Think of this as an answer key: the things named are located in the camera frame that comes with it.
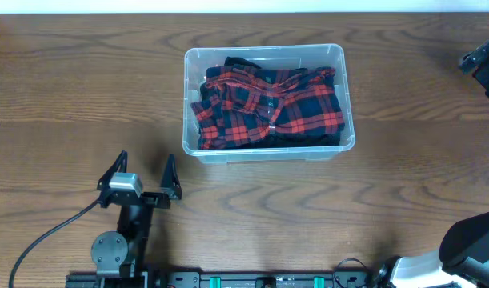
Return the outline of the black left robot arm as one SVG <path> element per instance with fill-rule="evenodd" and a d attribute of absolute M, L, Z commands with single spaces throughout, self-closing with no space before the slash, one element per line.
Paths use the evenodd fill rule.
<path fill-rule="evenodd" d="M 169 209 L 182 198 L 174 155 L 168 156 L 160 191 L 143 190 L 141 178 L 127 171 L 128 153 L 124 150 L 99 179 L 96 203 L 102 208 L 120 207 L 117 228 L 100 234 L 92 244 L 96 265 L 94 287 L 148 287 L 144 264 L 153 213 Z"/>

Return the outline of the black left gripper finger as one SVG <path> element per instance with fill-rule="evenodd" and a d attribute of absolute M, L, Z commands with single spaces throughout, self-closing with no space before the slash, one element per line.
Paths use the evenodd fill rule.
<path fill-rule="evenodd" d="M 176 161 L 173 154 L 169 154 L 160 184 L 161 192 L 169 199 L 181 199 L 182 187 L 178 178 Z"/>
<path fill-rule="evenodd" d="M 126 173 L 128 153 L 123 150 L 110 168 L 98 180 L 97 190 L 103 191 L 109 187 L 110 180 L 116 173 Z"/>

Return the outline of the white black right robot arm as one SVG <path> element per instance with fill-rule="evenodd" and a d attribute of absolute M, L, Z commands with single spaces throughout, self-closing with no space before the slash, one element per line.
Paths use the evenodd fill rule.
<path fill-rule="evenodd" d="M 459 69 L 471 73 L 489 99 L 489 40 L 464 55 Z M 489 212 L 454 224 L 437 251 L 393 257 L 369 287 L 489 287 Z"/>

